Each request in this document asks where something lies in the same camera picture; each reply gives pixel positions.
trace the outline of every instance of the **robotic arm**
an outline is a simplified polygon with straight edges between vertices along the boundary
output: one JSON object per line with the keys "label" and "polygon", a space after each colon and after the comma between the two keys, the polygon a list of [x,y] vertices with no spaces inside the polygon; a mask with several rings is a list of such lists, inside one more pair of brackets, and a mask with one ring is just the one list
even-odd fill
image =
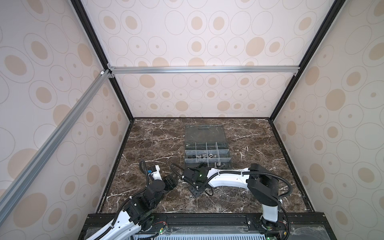
{"label": "robotic arm", "polygon": [[[179,174],[173,168],[174,166],[181,169],[183,173]],[[220,170],[202,166],[184,170],[172,163],[171,170],[179,175],[183,181],[190,184],[189,190],[195,197],[206,192],[207,188],[210,188],[213,194],[213,188],[218,186],[248,189],[262,204],[263,216],[260,219],[260,226],[265,231],[274,230],[277,227],[276,222],[278,221],[278,211],[281,209],[281,199],[290,195],[293,190],[286,179],[273,174],[259,164],[251,164],[248,168],[237,170]],[[282,195],[278,194],[279,180],[288,186],[288,191]]]}
{"label": "robotic arm", "polygon": [[[151,228],[154,219],[152,211],[169,191],[176,188],[177,176],[169,174],[162,179],[159,166],[156,165],[147,169],[143,160],[139,167],[146,175],[146,187],[125,200],[114,219],[88,240],[125,240],[141,230],[147,231]],[[164,224],[164,227],[148,239],[162,234],[167,228],[168,226]]]}

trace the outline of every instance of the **transparent storage box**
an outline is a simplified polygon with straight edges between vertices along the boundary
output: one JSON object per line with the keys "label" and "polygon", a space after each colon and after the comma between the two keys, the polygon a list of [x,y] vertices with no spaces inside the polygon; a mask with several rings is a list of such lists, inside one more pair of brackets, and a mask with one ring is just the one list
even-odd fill
{"label": "transparent storage box", "polygon": [[185,166],[232,169],[229,145],[222,125],[185,127]]}

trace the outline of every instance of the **wallpapered wall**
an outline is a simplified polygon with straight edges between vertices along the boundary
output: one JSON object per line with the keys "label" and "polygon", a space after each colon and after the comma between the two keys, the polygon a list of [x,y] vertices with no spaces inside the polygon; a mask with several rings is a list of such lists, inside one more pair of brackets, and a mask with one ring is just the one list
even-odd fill
{"label": "wallpapered wall", "polygon": [[0,196],[98,76],[65,0],[0,2]]}
{"label": "wallpapered wall", "polygon": [[293,73],[117,74],[135,117],[269,117]]}
{"label": "wallpapered wall", "polygon": [[114,66],[297,65],[333,0],[83,0]]}
{"label": "wallpapered wall", "polygon": [[339,240],[384,236],[384,1],[353,0],[275,124]]}
{"label": "wallpapered wall", "polygon": [[128,128],[108,80],[0,228],[1,240],[77,239]]}

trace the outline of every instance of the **wall panel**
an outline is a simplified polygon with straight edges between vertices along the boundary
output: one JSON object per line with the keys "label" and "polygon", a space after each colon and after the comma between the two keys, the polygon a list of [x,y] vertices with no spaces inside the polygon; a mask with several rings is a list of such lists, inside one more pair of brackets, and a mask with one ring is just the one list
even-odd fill
{"label": "wall panel", "polygon": [[77,239],[128,128],[108,80],[0,228],[1,240]]}
{"label": "wall panel", "polygon": [[384,236],[383,6],[344,7],[275,121],[338,239]]}
{"label": "wall panel", "polygon": [[99,75],[65,0],[0,2],[0,197]]}
{"label": "wall panel", "polygon": [[271,115],[293,73],[117,74],[135,117]]}
{"label": "wall panel", "polygon": [[83,0],[113,66],[298,65],[333,0]]}

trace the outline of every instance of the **brown marble surface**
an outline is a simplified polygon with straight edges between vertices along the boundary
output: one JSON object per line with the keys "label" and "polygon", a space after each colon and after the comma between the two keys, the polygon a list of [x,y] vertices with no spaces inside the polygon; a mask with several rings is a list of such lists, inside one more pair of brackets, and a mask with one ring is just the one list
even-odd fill
{"label": "brown marble surface", "polygon": [[[120,204],[145,186],[145,176],[139,170],[139,161],[158,164],[162,176],[171,173],[169,164],[184,167],[185,125],[222,124],[229,142],[235,169],[258,163],[286,179],[294,187],[293,193],[283,199],[288,212],[305,212],[305,205],[269,123],[264,119],[135,119],[123,156],[120,160],[102,213],[115,213]],[[286,187],[280,182],[279,194]],[[193,197],[188,184],[179,180],[154,210],[157,213],[222,213],[262,212],[261,204],[251,192],[235,187],[215,188],[213,196],[203,193]]]}

